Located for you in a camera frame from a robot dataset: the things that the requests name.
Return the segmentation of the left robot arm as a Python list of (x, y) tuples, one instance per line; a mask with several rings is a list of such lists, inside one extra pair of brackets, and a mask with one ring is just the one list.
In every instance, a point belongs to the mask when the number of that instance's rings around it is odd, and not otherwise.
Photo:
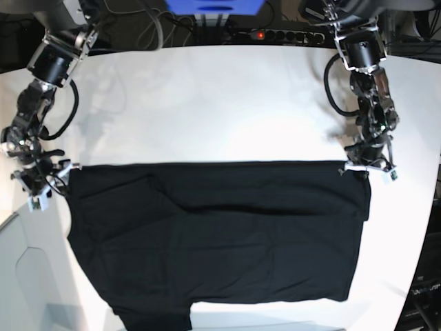
[[(323, 13), (311, 24), (324, 26), (333, 36), (337, 53), (325, 67), (324, 84), (332, 108), (344, 117), (355, 118), (358, 133), (345, 146), (345, 170), (381, 171), (387, 181), (398, 178), (393, 163), (391, 132), (399, 116), (391, 98), (389, 82), (381, 61), (387, 57), (378, 27), (378, 17), (394, 7), (392, 1), (320, 1)], [(350, 73), (351, 91), (358, 98), (358, 109), (344, 111), (337, 106), (329, 87), (329, 72), (342, 61)]]

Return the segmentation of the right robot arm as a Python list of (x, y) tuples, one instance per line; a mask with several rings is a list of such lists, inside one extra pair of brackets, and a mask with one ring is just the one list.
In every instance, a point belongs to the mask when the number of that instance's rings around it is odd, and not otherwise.
[(68, 117), (55, 134), (49, 134), (44, 119), (54, 105), (56, 91), (66, 84), (74, 93), (73, 108), (78, 108), (78, 89), (70, 77), (98, 37), (101, 9), (98, 1), (2, 1), (1, 12), (31, 14), (45, 28), (41, 45), (27, 66), (33, 80), (17, 99), (12, 123), (1, 131), (3, 153), (21, 166), (12, 179), (35, 197), (53, 188), (47, 177), (56, 166), (50, 159), (64, 154), (62, 150), (46, 152), (41, 142), (58, 138), (73, 120)]

